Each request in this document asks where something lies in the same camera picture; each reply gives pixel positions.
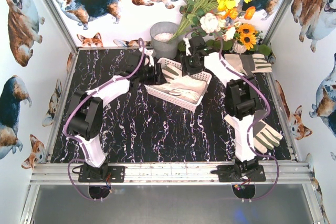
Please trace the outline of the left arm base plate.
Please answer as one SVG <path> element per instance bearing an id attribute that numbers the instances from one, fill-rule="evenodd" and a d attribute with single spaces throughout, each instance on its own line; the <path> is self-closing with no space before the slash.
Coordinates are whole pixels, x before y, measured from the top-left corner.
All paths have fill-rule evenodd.
<path id="1" fill-rule="evenodd" d="M 78 172 L 72 170 L 78 175 L 80 183 L 122 183 L 125 177 L 125 166 L 102 165 L 100 168 L 92 167 L 86 163 L 75 167 Z"/>

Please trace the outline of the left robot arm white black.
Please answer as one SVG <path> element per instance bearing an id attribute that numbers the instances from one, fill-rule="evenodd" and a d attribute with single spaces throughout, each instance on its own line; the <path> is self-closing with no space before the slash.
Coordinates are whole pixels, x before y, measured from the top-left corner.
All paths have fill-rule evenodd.
<path id="1" fill-rule="evenodd" d="M 106 160 L 99 140 L 104 107 L 138 84 L 154 86 L 167 83 L 161 64 L 154 62 L 154 56 L 153 49 L 132 52 L 126 58 L 125 71 L 119 71 L 94 89 L 77 90 L 72 95 L 63 134 L 79 142 L 89 166 L 99 168 Z"/>

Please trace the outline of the white plastic storage basket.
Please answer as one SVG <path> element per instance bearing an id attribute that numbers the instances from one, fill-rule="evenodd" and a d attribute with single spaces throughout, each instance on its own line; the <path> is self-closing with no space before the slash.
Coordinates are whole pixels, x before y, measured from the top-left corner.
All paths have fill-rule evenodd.
<path id="1" fill-rule="evenodd" d="M 161 58 L 158 63 L 162 67 L 167 83 L 152 86 L 146 85 L 147 93 L 195 112 L 206 93 L 212 75 L 202 71 L 191 76 L 183 76 L 180 63 L 166 58 Z"/>

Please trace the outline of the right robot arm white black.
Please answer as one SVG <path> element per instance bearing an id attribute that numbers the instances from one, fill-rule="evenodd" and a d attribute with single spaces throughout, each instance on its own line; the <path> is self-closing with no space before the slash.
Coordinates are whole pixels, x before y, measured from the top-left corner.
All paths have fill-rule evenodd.
<path id="1" fill-rule="evenodd" d="M 221 52 L 207 46 L 202 36 L 183 38 L 185 54 L 181 55 L 182 75 L 192 76 L 204 69 L 211 71 L 225 87 L 224 109 L 235 129 L 235 157 L 242 163 L 255 159 L 253 140 L 247 134 L 254 120 L 259 102 L 252 88 L 251 76 L 241 75 L 223 57 Z"/>

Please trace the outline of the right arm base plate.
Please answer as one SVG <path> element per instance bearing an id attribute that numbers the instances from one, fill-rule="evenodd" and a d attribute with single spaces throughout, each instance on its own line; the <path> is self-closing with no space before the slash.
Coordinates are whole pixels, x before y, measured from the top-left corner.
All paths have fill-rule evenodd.
<path id="1" fill-rule="evenodd" d="M 250 182 L 266 181 L 264 168 L 261 165 L 245 172 L 239 172 L 234 165 L 218 165 L 217 168 L 210 171 L 210 173 L 217 175 L 221 183 L 245 182 L 247 180 Z"/>

